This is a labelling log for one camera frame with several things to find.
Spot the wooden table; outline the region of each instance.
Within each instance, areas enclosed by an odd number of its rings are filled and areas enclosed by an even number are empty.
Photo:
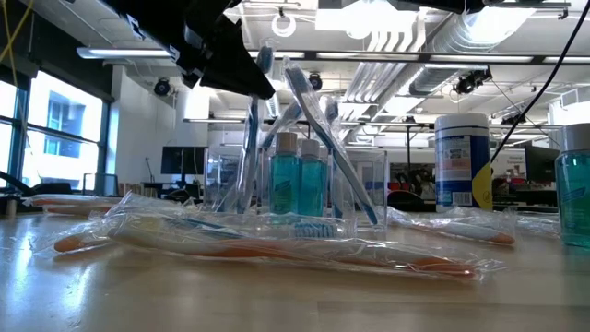
[[[514,249],[419,231],[388,240],[451,245],[504,261],[482,284],[195,261],[121,245],[32,255],[75,224],[0,219],[0,331],[588,331],[590,251],[519,235]]]

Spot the black cable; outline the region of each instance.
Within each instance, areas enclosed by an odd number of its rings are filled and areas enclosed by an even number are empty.
[[[508,100],[513,105],[513,107],[516,109],[516,111],[518,111],[518,106],[516,106],[516,104],[506,95],[506,93],[502,89],[500,89],[500,87],[498,86],[498,84],[496,84],[496,82],[494,82],[493,79],[491,79],[490,81],[491,81],[491,83],[493,83],[496,86],[496,88],[498,88],[498,90],[506,98],[506,100]],[[526,120],[529,123],[533,124],[538,129],[538,131],[540,131],[543,135],[545,135],[553,143],[555,143],[558,146],[558,148],[561,148],[560,143],[558,143],[555,139],[553,139],[553,137],[551,137],[543,129],[541,129],[541,126],[540,125],[535,124],[531,119],[528,118],[528,116],[526,117]]]
[[[565,44],[565,47],[563,48],[563,52],[561,52],[560,59],[557,61],[557,64],[555,64],[555,67],[553,68],[553,71],[549,75],[547,82],[545,82],[545,84],[543,85],[541,90],[538,92],[538,94],[535,96],[533,101],[531,101],[531,103],[529,103],[528,106],[526,106],[526,109],[520,114],[520,116],[518,117],[518,120],[516,120],[516,123],[513,124],[512,128],[510,128],[510,130],[508,131],[508,134],[506,135],[504,140],[501,142],[500,146],[498,148],[496,148],[496,152],[494,152],[493,157],[491,157],[491,162],[494,162],[496,157],[498,157],[498,154],[500,153],[500,151],[502,150],[502,148],[504,147],[506,142],[508,142],[508,138],[510,138],[510,135],[513,133],[514,129],[516,129],[516,127],[518,126],[518,123],[520,123],[523,119],[526,118],[526,114],[528,113],[528,111],[530,111],[530,109],[533,108],[533,105],[535,105],[535,103],[538,101],[538,99],[541,98],[541,96],[543,95],[545,90],[549,87],[549,84],[551,83],[551,81],[553,80],[555,75],[557,75],[557,72],[558,72],[558,70],[560,70],[561,64],[563,63],[563,59],[565,58],[565,55],[568,53],[568,51],[570,51],[570,47],[572,46],[573,40],[575,39],[575,36],[578,34],[578,31],[580,30],[580,28],[582,27],[582,24],[584,23],[584,20],[586,18],[586,14],[588,14],[589,8],[590,8],[590,0],[586,2],[586,5],[584,6],[584,10],[582,11],[582,15],[580,15],[580,19],[578,20],[578,23],[575,25],[575,28],[573,28],[572,35],[570,36],[570,39],[568,40],[568,42]]]

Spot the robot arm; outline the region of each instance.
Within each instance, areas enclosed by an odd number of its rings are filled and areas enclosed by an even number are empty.
[[[275,91],[243,45],[241,22],[223,15],[241,0],[100,0],[170,55],[192,88],[200,85],[261,99]],[[474,13],[503,0],[407,0],[455,13]]]

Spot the computer monitor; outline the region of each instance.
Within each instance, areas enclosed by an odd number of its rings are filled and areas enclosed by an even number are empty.
[[[205,147],[164,147],[162,150],[162,174],[180,174],[182,182],[189,175],[203,175]]]
[[[560,151],[553,148],[525,147],[526,180],[555,182],[555,159]]]

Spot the mouthwash bottle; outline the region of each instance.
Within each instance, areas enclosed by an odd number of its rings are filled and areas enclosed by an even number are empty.
[[[299,214],[322,217],[327,179],[327,166],[320,160],[320,143],[313,139],[301,141],[299,167]]]
[[[297,213],[299,163],[297,134],[278,133],[275,156],[270,161],[271,213]]]
[[[555,160],[561,240],[590,247],[590,124],[564,126],[561,136]]]

